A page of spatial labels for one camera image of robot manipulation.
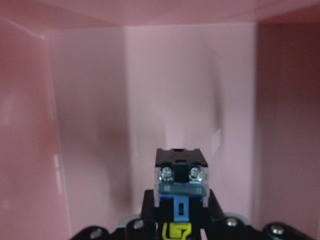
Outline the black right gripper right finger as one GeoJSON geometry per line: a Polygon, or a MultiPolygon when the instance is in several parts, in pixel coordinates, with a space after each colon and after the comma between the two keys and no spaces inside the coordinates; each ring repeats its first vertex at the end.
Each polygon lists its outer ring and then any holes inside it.
{"type": "Polygon", "coordinates": [[[204,228],[208,240],[311,240],[298,229],[283,222],[271,222],[261,230],[252,227],[242,215],[224,213],[214,192],[209,191],[208,224],[204,228]]]}

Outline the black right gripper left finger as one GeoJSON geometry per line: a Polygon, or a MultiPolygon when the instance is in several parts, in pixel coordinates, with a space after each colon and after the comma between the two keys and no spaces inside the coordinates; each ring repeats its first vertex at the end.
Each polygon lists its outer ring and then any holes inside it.
{"type": "Polygon", "coordinates": [[[155,240],[156,238],[154,191],[151,189],[144,192],[141,212],[124,218],[113,232],[92,225],[71,237],[72,240],[155,240]]]}

